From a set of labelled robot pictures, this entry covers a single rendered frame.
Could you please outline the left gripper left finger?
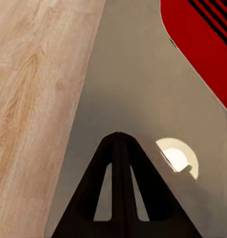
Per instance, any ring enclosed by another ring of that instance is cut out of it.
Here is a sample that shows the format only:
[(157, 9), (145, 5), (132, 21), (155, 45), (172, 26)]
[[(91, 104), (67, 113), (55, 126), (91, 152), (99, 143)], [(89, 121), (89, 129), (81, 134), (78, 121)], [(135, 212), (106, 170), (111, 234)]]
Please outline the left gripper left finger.
[[(112, 219), (93, 221), (107, 165), (112, 163)], [(126, 238), (119, 133), (104, 137), (51, 238)]]

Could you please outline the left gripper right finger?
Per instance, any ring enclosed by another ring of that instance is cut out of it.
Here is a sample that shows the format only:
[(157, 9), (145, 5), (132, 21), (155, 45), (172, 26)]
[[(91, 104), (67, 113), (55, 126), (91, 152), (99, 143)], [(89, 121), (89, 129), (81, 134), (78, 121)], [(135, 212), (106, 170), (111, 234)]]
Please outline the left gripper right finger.
[[(126, 238), (203, 238), (138, 141), (119, 132)], [(132, 166), (150, 221), (138, 218)]]

